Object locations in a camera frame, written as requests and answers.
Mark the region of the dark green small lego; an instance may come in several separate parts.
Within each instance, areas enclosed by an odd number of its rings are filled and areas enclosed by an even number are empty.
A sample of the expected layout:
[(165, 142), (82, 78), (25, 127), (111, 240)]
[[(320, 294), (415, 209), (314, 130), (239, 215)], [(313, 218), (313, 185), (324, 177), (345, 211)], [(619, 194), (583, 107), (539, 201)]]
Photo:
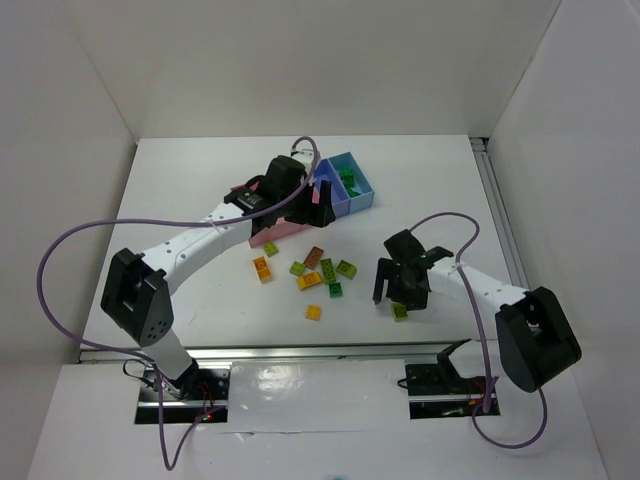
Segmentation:
[(348, 195), (349, 195), (351, 198), (358, 197), (358, 196), (360, 196), (360, 195), (361, 195), (361, 193), (360, 193), (359, 191), (357, 191), (356, 189), (351, 188), (351, 187), (347, 187), (347, 188), (346, 188), (346, 191), (347, 191)]

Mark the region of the lime sloped lego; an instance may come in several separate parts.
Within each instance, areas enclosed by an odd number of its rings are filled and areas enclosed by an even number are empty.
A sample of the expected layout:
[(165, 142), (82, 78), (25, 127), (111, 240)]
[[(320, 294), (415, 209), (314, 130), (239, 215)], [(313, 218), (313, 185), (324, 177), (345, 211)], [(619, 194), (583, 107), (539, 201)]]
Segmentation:
[(348, 261), (341, 260), (336, 267), (336, 272), (349, 280), (353, 280), (357, 274), (357, 268)]

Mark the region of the dark green long lego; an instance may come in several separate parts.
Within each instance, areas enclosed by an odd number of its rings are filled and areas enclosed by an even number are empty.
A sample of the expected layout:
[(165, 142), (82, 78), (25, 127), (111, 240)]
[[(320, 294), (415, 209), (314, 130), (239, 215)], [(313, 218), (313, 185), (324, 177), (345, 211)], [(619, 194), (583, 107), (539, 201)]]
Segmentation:
[(343, 181), (347, 179), (352, 179), (355, 182), (353, 171), (350, 168), (341, 168), (338, 170), (338, 174), (342, 184)]

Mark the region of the brown lego brick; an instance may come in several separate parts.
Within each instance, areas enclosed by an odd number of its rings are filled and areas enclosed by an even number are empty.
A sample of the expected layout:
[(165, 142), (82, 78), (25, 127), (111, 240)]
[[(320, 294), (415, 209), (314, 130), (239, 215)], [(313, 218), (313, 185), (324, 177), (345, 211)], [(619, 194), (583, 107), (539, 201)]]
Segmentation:
[(310, 252), (308, 253), (308, 255), (306, 256), (303, 262), (303, 265), (306, 268), (314, 270), (316, 266), (320, 263), (320, 260), (322, 259), (323, 254), (324, 254), (323, 249), (317, 246), (313, 246)]

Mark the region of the lime long lego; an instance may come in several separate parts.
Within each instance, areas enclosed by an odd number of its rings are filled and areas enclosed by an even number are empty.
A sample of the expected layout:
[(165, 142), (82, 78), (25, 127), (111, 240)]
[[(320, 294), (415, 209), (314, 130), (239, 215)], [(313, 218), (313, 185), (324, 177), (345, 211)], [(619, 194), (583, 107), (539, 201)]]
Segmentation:
[(321, 259), (320, 268), (325, 284), (333, 284), (336, 282), (336, 273), (330, 258)]

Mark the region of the lime small lego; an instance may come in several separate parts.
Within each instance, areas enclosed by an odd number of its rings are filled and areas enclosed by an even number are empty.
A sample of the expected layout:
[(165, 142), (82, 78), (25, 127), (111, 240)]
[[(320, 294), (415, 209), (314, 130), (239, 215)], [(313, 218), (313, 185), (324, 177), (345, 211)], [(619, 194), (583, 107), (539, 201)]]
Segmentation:
[(304, 274), (305, 269), (306, 269), (306, 266), (303, 263), (294, 261), (291, 267), (289, 268), (289, 272), (296, 277), (300, 277), (301, 275)]

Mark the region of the orange sloped lego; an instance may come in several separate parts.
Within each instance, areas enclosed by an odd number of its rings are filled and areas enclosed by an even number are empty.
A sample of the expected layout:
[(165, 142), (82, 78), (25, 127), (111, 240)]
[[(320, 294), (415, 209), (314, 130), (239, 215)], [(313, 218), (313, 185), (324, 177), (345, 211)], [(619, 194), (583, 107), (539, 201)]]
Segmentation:
[(311, 273), (301, 275), (297, 279), (297, 285), (300, 291), (305, 291), (309, 288), (313, 288), (315, 286), (321, 285), (323, 283), (323, 279), (321, 275), (312, 271)]

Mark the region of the orange square lego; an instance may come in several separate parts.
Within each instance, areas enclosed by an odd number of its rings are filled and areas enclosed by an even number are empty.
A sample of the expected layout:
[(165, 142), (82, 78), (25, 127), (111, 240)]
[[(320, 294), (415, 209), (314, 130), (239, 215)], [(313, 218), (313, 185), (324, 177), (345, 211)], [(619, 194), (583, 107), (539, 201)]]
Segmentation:
[(312, 321), (319, 321), (322, 315), (322, 308), (318, 305), (308, 305), (305, 318)]

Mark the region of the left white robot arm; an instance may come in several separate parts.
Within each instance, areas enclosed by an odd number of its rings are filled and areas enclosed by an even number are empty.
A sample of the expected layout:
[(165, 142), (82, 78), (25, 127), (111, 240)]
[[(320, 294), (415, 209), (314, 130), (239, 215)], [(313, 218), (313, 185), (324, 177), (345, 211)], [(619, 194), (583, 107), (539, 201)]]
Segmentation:
[(155, 362), (181, 396), (196, 394), (205, 377), (173, 330), (173, 294), (217, 256), (279, 219), (319, 228), (332, 223), (330, 181), (306, 176), (303, 163), (278, 156), (265, 174), (231, 190), (202, 226), (144, 252), (124, 248), (113, 256), (101, 308)]

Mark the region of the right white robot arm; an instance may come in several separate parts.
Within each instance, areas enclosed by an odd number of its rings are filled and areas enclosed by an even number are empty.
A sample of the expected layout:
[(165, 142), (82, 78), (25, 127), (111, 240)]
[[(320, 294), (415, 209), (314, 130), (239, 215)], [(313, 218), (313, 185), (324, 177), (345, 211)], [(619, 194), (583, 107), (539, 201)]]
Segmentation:
[(444, 247), (425, 249), (407, 229), (384, 242), (372, 300), (387, 298), (409, 311), (427, 308), (430, 294), (469, 302), (495, 322), (502, 371), (520, 390), (533, 393), (582, 358), (565, 312), (546, 287), (526, 290), (502, 283), (455, 260)]

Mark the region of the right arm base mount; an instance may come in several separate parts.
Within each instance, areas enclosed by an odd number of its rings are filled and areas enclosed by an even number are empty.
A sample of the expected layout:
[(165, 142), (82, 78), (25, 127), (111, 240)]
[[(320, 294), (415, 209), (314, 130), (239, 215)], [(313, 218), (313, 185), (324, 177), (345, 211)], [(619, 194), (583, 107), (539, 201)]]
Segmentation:
[(408, 394), (412, 420), (471, 417), (475, 408), (478, 416), (500, 414), (495, 393), (489, 410), (482, 410), (485, 377), (463, 378), (450, 360), (451, 354), (467, 343), (469, 340), (461, 340), (449, 345), (431, 363), (405, 366), (405, 377), (397, 380), (396, 385)]

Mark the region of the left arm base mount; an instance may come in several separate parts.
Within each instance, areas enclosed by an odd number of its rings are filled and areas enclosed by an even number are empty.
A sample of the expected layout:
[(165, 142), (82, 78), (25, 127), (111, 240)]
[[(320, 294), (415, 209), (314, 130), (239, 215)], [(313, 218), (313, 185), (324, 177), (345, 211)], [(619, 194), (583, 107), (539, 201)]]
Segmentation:
[(152, 366), (139, 359), (126, 360), (122, 373), (139, 385), (134, 423), (157, 425), (159, 399), (163, 398), (165, 424), (192, 423), (203, 415), (204, 424), (226, 423), (231, 380), (231, 365), (213, 363), (200, 366), (193, 386), (181, 390), (164, 376), (158, 382)]

